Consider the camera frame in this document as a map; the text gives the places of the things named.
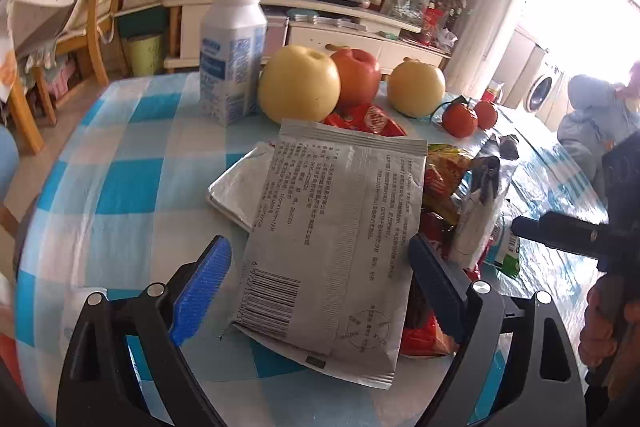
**silver screw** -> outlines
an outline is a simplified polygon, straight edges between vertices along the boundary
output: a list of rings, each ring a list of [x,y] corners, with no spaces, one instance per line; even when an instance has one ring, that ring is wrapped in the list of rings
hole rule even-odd
[[[164,284],[154,282],[146,288],[146,294],[150,297],[159,297],[164,293]]]
[[[542,302],[543,304],[551,303],[551,295],[549,295],[549,293],[545,291],[540,291],[536,293],[536,299],[538,299],[538,301]]]
[[[484,281],[474,282],[473,288],[476,293],[484,294],[484,293],[489,293],[491,291],[491,286],[489,285],[489,283]]]
[[[100,292],[94,292],[86,298],[86,303],[89,306],[95,306],[102,302],[102,294]]]

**table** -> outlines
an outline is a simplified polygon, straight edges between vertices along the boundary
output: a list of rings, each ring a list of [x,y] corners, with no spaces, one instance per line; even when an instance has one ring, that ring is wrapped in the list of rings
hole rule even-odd
[[[206,202],[206,188],[258,140],[275,140],[278,126],[264,115],[226,128],[198,110],[197,74],[171,74],[114,82],[89,110],[55,163],[39,197],[26,238],[16,296],[20,371],[35,408],[52,421],[68,338],[91,288],[108,298],[136,295],[150,282],[166,281],[197,259],[222,234],[234,250],[229,274],[200,331],[182,347],[213,405],[231,427],[371,425],[410,426],[440,384],[450,358],[401,357],[388,391],[370,389],[303,368],[226,327],[237,263],[246,232]],[[385,86],[377,103],[414,136],[456,142],[479,150],[486,133],[452,140],[437,124],[391,110]],[[554,208],[599,221],[604,209],[593,189],[535,118],[500,114],[497,130],[520,139],[522,165],[509,197],[527,216]],[[567,325],[574,347],[584,296],[594,282],[594,262],[522,245],[517,281],[495,275],[512,295],[546,289]],[[142,357],[130,343],[141,387],[154,415],[169,420]],[[504,354],[495,364],[477,405],[488,412]]]

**light blue jacket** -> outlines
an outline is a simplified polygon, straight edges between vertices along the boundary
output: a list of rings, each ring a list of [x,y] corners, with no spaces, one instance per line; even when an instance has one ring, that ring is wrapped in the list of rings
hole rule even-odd
[[[569,113],[558,127],[558,141],[593,183],[603,197],[601,180],[594,182],[602,170],[602,156],[607,142],[620,143],[640,128],[640,113],[626,108],[615,92],[624,87],[585,74],[574,76],[568,85],[569,100],[575,111]]]

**drawer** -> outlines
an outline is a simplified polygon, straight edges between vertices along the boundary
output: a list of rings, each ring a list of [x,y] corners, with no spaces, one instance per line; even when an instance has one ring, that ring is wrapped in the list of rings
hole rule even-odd
[[[438,67],[442,61],[442,57],[440,55],[428,50],[385,41],[382,45],[380,57],[378,57],[380,70],[382,70],[383,73],[391,73],[393,68],[400,64],[405,57],[414,58],[426,64],[432,64],[436,67]]]
[[[383,41],[377,39],[370,39],[369,37],[339,31],[300,28],[297,26],[289,29],[289,44],[306,46],[307,48],[312,48],[326,55],[333,54],[333,51],[328,50],[325,46],[333,44],[334,46],[348,46],[350,48],[364,50],[378,58],[383,43]]]
[[[200,21],[209,8],[209,4],[182,7],[180,58],[200,58]]]

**apple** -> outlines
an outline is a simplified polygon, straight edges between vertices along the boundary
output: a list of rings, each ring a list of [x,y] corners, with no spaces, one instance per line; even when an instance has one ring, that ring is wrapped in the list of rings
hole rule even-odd
[[[340,73],[338,110],[372,102],[382,78],[376,57],[363,50],[344,48],[331,58]]]
[[[276,123],[283,118],[322,121],[340,97],[340,75],[331,57],[290,44],[265,65],[258,105]]]
[[[389,75],[386,97],[396,111],[422,118],[440,105],[444,89],[442,71],[430,64],[406,58]]]

